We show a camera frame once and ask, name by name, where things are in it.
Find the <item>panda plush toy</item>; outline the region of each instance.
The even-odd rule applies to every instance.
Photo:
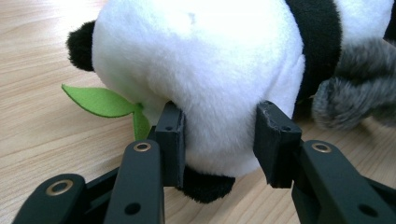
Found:
[[[375,111],[393,122],[396,50],[383,40],[392,6],[393,0],[108,0],[67,45],[76,67],[141,104],[151,125],[168,101],[184,111],[188,167],[181,190],[210,203],[259,167],[252,146],[261,101],[291,118],[296,102],[322,83],[313,105],[321,126],[350,128]],[[375,67],[367,64],[372,60]],[[381,92],[384,83],[388,91]]]

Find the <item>wooden surface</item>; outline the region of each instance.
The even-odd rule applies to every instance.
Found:
[[[58,174],[91,181],[120,164],[133,139],[131,117],[102,119],[77,107],[61,84],[102,86],[67,59],[67,34],[94,20],[105,1],[4,0],[0,3],[0,223],[10,223],[28,195]],[[350,132],[324,132],[297,119],[304,140],[337,145],[363,174],[396,188],[396,132],[367,119]],[[202,205],[165,189],[167,223],[298,223],[287,189],[263,174],[238,178],[226,198]]]

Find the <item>gray fur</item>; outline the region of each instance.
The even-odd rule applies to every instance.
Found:
[[[396,124],[396,48],[382,39],[346,46],[335,76],[322,82],[312,115],[324,129],[351,129],[373,115]]]

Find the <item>panda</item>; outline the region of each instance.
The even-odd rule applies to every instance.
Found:
[[[296,101],[332,76],[344,46],[384,36],[392,6],[393,0],[109,0],[85,25],[92,63],[82,66],[73,51],[78,33],[68,47],[75,66],[142,104],[151,125],[168,101],[183,110],[184,191],[210,203],[231,190],[235,177],[260,166],[252,150],[256,105],[272,101],[291,118]],[[223,192],[208,196],[211,185]]]

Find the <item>white fur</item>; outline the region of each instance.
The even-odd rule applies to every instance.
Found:
[[[283,1],[109,0],[92,61],[110,89],[143,104],[152,124],[169,100],[185,112],[191,168],[238,176],[259,167],[256,104],[271,100],[291,116],[302,49]]]
[[[343,46],[363,38],[384,36],[394,0],[333,1],[341,18]]]

